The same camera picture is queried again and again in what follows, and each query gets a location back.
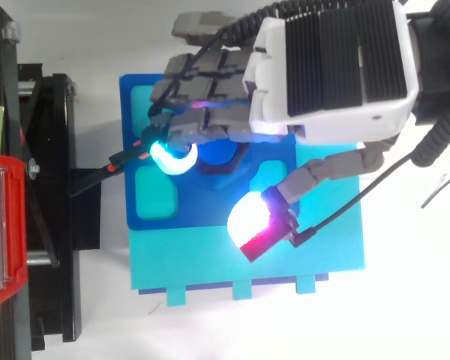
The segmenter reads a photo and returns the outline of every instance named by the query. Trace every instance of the white table surface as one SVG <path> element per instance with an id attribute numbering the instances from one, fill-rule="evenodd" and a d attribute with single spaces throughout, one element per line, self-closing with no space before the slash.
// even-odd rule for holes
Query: white table surface
<path id="1" fill-rule="evenodd" d="M 101 167 L 122 150 L 119 76 L 162 72 L 168 58 L 188 51 L 170 36 L 179 13 L 238 16 L 267 3 L 0 1 L 22 26 L 19 62 L 41 62 L 46 75 L 76 82 L 80 167 Z M 433 3 L 407 7 L 427 11 Z M 426 131 L 410 121 L 387 163 Z M 231 289 L 193 291 L 186 307 L 174 308 L 164 294 L 130 290 L 124 179 L 106 181 L 102 248 L 80 254 L 82 335 L 66 344 L 47 337 L 33 359 L 450 359 L 450 188 L 420 209 L 442 173 L 450 173 L 450 151 L 432 169 L 408 164 L 363 201 L 366 270 L 331 274 L 315 295 L 298 296 L 292 284 L 254 287 L 253 300 L 239 302 Z"/>

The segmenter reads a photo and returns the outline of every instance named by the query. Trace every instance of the robotic hand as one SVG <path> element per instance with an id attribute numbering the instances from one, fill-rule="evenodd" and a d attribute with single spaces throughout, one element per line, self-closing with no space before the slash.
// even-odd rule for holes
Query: robotic hand
<path id="1" fill-rule="evenodd" d="M 71 194 L 139 156 L 151 155 L 170 175 L 197 162 L 207 176 L 232 172 L 248 143 L 279 143 L 290 134 L 304 146 L 365 143 L 311 160 L 237 203 L 229 234 L 254 261 L 281 239 L 303 244 L 398 167 L 409 160 L 430 166 L 450 144 L 450 0 L 409 16 L 392 0 L 282 1 L 239 20 L 183 14 L 172 33 L 202 49 L 169 61 L 151 95 L 151 125 L 141 143 L 111 157 Z M 297 233 L 290 206 L 326 179 L 377 171 L 411 112 L 418 124 L 436 123 L 412 154 L 321 224 Z M 200 161 L 197 145 L 226 138 L 241 144 L 230 163 Z M 237 230 L 243 212 L 256 214 L 246 232 Z"/>

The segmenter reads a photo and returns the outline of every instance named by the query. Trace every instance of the black cable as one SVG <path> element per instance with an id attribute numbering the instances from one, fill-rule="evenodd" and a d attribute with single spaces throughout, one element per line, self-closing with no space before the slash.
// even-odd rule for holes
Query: black cable
<path id="1" fill-rule="evenodd" d="M 329 225 L 332 221 L 337 220 L 341 215 L 345 214 L 350 208 L 356 205 L 360 200 L 362 200 L 365 196 L 367 196 L 374 188 L 380 185 L 385 179 L 387 179 L 392 173 L 394 173 L 398 168 L 408 162 L 412 157 L 412 154 L 408 154 L 405 157 L 402 157 L 399 161 L 390 166 L 382 175 L 380 175 L 374 182 L 368 185 L 361 193 L 351 199 L 347 204 L 345 204 L 342 208 L 337 210 L 334 214 L 327 217 L 324 221 L 319 223 L 316 226 L 312 226 L 306 229 L 304 232 L 299 233 L 293 239 L 293 245 L 299 246 L 304 242 L 308 241 L 310 238 L 315 236 L 321 229 Z"/>
<path id="2" fill-rule="evenodd" d="M 427 207 L 428 204 L 430 204 L 432 202 L 433 199 L 435 199 L 443 190 L 445 190 L 445 188 L 447 186 L 450 185 L 450 180 L 448 180 L 445 184 L 443 184 L 442 186 L 440 186 L 438 189 L 436 189 L 431 195 L 430 197 L 423 203 L 423 205 L 421 206 L 422 209 L 425 209 Z"/>

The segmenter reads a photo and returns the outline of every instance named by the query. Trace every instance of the black metal frame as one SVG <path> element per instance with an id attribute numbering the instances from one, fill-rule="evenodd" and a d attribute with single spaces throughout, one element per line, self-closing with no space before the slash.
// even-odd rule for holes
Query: black metal frame
<path id="1" fill-rule="evenodd" d="M 27 178 L 27 248 L 46 250 L 52 265 L 29 266 L 28 286 L 1 305 L 0 360 L 29 360 L 31 349 L 44 349 L 44 335 L 62 334 L 64 342 L 80 336 L 78 252 L 100 246 L 101 187 L 67 195 L 73 180 L 94 171 L 75 169 L 71 81 L 63 74 L 41 77 L 34 67 L 32 96 L 19 99 L 19 78 L 30 80 L 31 68 L 17 66 L 16 43 L 4 40 L 10 21 L 0 8 L 1 153 L 40 165 L 37 178 Z"/>
<path id="2" fill-rule="evenodd" d="M 19 74 L 36 66 L 19 65 Z M 75 169 L 73 83 L 63 74 L 33 80 L 31 96 L 20 98 L 29 145 L 24 153 L 40 165 L 37 178 L 28 180 L 27 248 L 44 249 L 52 260 L 52 265 L 28 268 L 31 344 L 38 351 L 45 347 L 44 335 L 62 334 L 71 342 L 81 334 L 79 250 L 99 248 L 101 187 L 68 196 L 77 173 L 88 173 Z"/>

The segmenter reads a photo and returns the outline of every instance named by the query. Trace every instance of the glowing fingertip sensor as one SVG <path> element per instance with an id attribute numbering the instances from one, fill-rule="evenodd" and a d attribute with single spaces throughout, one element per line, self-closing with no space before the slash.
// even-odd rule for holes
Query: glowing fingertip sensor
<path id="1" fill-rule="evenodd" d="M 241 248 L 269 227 L 270 211 L 259 192 L 250 192 L 233 207 L 227 230 L 235 245 Z"/>
<path id="2" fill-rule="evenodd" d="M 167 175 L 181 175 L 190 170 L 198 158 L 198 148 L 196 144 L 192 144 L 187 156 L 178 159 L 171 155 L 158 141 L 150 148 L 150 156 Z"/>

